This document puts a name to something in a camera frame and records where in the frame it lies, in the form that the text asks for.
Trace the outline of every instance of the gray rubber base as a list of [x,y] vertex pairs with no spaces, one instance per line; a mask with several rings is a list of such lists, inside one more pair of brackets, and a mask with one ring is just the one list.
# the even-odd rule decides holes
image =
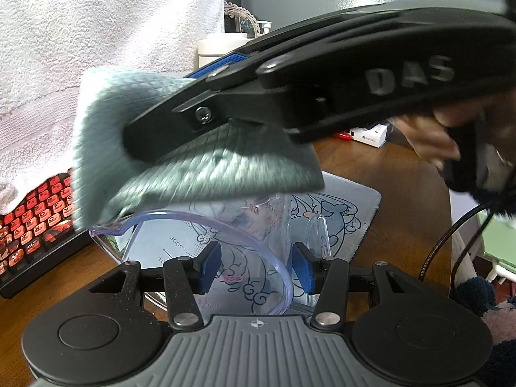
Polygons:
[[363,367],[340,336],[311,330],[300,316],[215,316],[198,332],[173,336],[152,365],[112,387],[395,385]]

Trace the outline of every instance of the crosshair logo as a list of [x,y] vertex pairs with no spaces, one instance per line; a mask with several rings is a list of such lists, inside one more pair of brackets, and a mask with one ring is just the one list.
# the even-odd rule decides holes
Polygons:
[[256,320],[253,320],[251,323],[247,323],[247,324],[252,325],[252,327],[254,327],[255,329],[259,329],[260,327],[264,327],[264,325],[267,323],[262,322],[262,320],[256,319]]

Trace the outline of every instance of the white towel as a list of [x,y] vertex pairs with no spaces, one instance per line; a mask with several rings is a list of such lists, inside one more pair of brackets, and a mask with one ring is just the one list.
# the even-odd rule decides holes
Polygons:
[[183,76],[221,31],[223,0],[0,0],[0,213],[70,167],[85,69]]

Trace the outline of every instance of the plush toy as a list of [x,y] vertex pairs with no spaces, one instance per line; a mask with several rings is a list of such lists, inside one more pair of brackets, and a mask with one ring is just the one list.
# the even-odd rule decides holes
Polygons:
[[495,304],[493,286],[479,276],[457,287],[455,300],[481,316],[493,336],[493,350],[478,377],[488,387],[516,386],[516,297]]

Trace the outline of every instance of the blue rubber grip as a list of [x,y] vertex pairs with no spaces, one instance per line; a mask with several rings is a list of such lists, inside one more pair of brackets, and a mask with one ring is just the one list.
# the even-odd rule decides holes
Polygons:
[[202,264],[202,276],[199,280],[201,292],[208,293],[212,286],[215,275],[217,274],[220,264],[222,263],[223,255],[220,243],[210,252],[206,260]]
[[205,67],[202,67],[201,69],[198,69],[195,73],[190,74],[188,78],[201,78],[211,73],[212,71],[215,71],[217,68],[223,65],[234,64],[236,62],[240,62],[246,59],[247,57],[241,54],[230,54],[228,56],[225,56],[224,58],[221,58],[220,60],[208,64]]
[[315,288],[312,265],[296,245],[292,246],[292,267],[296,271],[297,278],[303,287],[303,291],[311,293]]

